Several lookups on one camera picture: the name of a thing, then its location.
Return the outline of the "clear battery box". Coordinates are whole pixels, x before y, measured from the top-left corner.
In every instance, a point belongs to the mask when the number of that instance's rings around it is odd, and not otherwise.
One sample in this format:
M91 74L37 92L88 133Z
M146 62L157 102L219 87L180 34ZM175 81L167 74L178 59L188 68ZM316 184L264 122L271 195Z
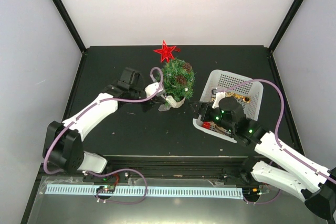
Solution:
M161 104L161 105L159 106L158 110L159 110L160 112L164 112L164 111L168 111L170 108L171 108L170 105Z

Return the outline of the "brown pine cone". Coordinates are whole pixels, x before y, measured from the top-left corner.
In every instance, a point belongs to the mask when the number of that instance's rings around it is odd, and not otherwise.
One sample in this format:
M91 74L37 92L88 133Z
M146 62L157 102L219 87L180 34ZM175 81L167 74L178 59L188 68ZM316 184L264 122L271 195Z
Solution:
M176 83L185 87L187 85L187 79L183 75L176 76Z
M191 66L191 64L188 63L188 62L183 63L182 68L183 68L185 71L187 71L187 72L191 72L191 71L192 71L192 66Z

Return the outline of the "red star ornament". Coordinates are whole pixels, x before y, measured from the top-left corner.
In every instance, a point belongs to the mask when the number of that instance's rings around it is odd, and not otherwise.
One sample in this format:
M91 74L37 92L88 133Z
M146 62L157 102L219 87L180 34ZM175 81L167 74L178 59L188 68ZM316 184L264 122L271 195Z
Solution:
M164 61L169 63L172 60L175 60L174 53L180 52L181 49L178 46L169 46L165 40L162 40L161 48L154 49L155 53L160 55L160 62Z

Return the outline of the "silver glitter ornament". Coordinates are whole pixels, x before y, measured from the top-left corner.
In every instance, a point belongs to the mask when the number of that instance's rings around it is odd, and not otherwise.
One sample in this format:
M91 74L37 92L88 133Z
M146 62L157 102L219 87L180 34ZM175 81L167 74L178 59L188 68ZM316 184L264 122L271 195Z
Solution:
M168 95L165 97L165 106L167 108L176 108L177 102L171 95Z

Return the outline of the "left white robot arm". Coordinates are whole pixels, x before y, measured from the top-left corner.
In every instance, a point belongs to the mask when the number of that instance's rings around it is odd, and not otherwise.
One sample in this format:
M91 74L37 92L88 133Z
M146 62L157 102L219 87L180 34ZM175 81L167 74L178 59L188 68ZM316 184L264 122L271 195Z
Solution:
M152 84L138 85L140 73L125 68L119 80L106 86L84 109L62 121L53 121L47 127L46 140L51 144L43 154L46 174L83 171L94 174L100 181L108 181L113 174L108 161L101 155L83 149L88 134L106 117L127 103L146 103L163 93L163 78Z

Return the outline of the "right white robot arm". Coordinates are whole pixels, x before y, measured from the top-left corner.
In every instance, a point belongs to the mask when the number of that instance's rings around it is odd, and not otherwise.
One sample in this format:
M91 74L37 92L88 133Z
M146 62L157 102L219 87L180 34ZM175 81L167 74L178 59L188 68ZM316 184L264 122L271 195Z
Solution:
M192 102L194 118L213 122L227 130L241 146L270 159L279 165L273 168L264 161L246 165L238 171L239 179L250 184L254 180L270 184L298 199L316 216L330 220L335 213L335 169L328 169L306 158L275 133L257 121L249 119L235 98L218 102Z

